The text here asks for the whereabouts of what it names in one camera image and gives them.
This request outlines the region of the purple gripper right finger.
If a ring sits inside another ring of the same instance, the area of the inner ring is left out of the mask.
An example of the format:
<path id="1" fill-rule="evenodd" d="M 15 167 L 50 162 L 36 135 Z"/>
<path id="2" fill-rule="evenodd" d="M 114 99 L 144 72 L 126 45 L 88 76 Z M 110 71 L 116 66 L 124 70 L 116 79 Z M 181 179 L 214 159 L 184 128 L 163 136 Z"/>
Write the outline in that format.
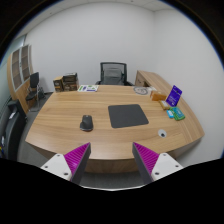
<path id="1" fill-rule="evenodd" d="M 169 154 L 158 154 L 136 142 L 132 145 L 132 153 L 144 184 L 152 183 L 182 169 Z"/>

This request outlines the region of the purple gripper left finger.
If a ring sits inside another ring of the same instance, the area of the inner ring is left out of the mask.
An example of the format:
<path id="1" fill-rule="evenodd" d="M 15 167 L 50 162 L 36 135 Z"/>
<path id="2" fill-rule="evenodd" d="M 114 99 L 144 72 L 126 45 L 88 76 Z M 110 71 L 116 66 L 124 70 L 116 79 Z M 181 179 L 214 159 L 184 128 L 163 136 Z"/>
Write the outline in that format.
<path id="1" fill-rule="evenodd" d="M 90 154 L 91 143 L 88 142 L 67 154 L 55 154 L 42 169 L 79 185 Z"/>

